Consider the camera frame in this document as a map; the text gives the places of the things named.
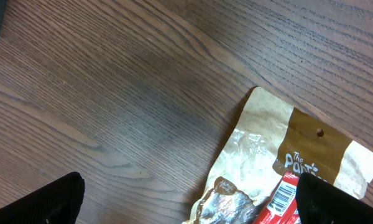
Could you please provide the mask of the red snack bar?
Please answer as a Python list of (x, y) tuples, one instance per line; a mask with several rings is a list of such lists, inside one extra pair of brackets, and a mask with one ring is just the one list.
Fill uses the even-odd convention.
[(269, 203), (262, 209), (253, 224), (301, 223), (295, 200), (299, 177), (284, 173)]

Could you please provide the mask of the beige cookie bag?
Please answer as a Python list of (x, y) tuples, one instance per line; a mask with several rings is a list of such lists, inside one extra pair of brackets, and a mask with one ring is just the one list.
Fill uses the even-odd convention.
[(307, 172), (361, 199), (373, 179), (373, 152), (256, 87), (189, 222), (252, 223), (286, 172)]

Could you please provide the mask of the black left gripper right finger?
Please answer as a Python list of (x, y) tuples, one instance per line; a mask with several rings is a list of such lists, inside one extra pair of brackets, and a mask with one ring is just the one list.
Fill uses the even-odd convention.
[(373, 208), (331, 184), (303, 173), (296, 193), (302, 224), (373, 224)]

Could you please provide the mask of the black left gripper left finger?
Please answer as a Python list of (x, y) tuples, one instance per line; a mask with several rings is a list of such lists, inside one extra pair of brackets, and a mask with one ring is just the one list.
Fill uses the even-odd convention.
[(84, 179), (71, 172), (0, 208), (0, 224), (75, 224), (84, 193)]

